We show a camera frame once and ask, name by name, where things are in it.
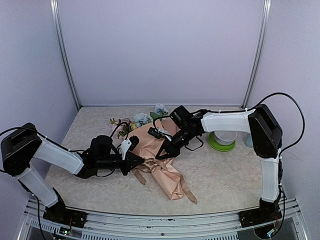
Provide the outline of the pink rose stem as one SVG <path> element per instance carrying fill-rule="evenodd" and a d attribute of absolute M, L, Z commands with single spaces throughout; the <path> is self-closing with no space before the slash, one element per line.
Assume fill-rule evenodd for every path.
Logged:
<path fill-rule="evenodd" d="M 110 124 L 112 125 L 111 137 L 117 139 L 126 139 L 129 133 L 132 131 L 131 123 L 132 121 L 129 118 L 123 119 L 109 119 Z"/>

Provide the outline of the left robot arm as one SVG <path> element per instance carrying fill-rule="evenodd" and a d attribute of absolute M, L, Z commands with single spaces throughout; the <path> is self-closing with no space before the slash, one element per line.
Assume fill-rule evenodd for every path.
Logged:
<path fill-rule="evenodd" d="M 99 135 L 91 140 L 88 149 L 76 151 L 44 136 L 30 122 L 6 129 L 1 135 L 5 136 L 0 143 L 2 171 L 15 177 L 42 202 L 45 212 L 61 223 L 70 218 L 70 211 L 59 193 L 32 166 L 32 159 L 47 162 L 81 179 L 95 177 L 99 170 L 119 169 L 126 176 L 145 161 L 132 152 L 139 143 L 137 136 L 115 147 L 110 136 Z"/>

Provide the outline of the pink wrapping paper sheet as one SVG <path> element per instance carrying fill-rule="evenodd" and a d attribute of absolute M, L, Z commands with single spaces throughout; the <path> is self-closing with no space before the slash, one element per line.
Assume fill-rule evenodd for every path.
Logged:
<path fill-rule="evenodd" d="M 129 137 L 139 138 L 139 143 L 133 153 L 144 159 L 144 163 L 133 169 L 133 175 L 142 185 L 145 185 L 147 180 L 142 173 L 150 174 L 170 200 L 182 199 L 186 189 L 184 177 L 172 166 L 172 158 L 156 159 L 164 139 L 157 139 L 148 134 L 152 126 L 152 123 L 148 123 L 128 134 Z"/>

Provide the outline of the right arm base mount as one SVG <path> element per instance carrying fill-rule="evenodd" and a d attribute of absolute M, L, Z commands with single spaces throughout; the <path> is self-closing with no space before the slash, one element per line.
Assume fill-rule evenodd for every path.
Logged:
<path fill-rule="evenodd" d="M 260 198 L 258 208 L 240 211 L 238 216 L 241 227 L 251 227 L 279 220 L 282 217 L 279 207 L 279 197 L 273 202 L 264 201 L 262 198 Z"/>

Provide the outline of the tan ribbon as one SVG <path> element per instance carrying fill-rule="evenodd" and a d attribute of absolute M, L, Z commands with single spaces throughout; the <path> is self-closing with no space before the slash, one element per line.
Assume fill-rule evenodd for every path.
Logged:
<path fill-rule="evenodd" d="M 172 158 L 167 160 L 149 158 L 143 164 L 135 167 L 133 174 L 142 185 L 147 182 L 142 173 L 151 174 L 170 200 L 179 200 L 186 196 L 190 202 L 196 205 L 197 198 L 188 187 L 184 176 L 172 166 L 172 162 Z"/>

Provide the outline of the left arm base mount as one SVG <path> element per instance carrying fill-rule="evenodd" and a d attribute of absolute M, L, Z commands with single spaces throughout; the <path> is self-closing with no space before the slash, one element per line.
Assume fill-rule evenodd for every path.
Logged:
<path fill-rule="evenodd" d="M 56 195 L 57 203 L 51 207 L 45 207 L 43 218 L 54 223 L 83 229 L 87 220 L 87 213 L 67 208 L 58 192 L 56 192 Z"/>

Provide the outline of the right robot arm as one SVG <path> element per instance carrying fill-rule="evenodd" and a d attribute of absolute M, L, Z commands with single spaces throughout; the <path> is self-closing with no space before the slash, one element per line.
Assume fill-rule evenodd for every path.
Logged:
<path fill-rule="evenodd" d="M 168 118 L 178 127 L 178 132 L 171 135 L 155 128 L 156 138 L 165 138 L 156 154 L 157 160 L 177 157 L 181 148 L 187 147 L 192 139 L 198 139 L 203 134 L 218 136 L 241 133 L 245 139 L 251 140 L 262 173 L 261 197 L 255 216 L 260 222 L 266 222 L 275 214 L 281 198 L 283 130 L 265 104 L 259 104 L 251 110 L 200 109 L 195 112 L 189 112 L 180 105 Z"/>

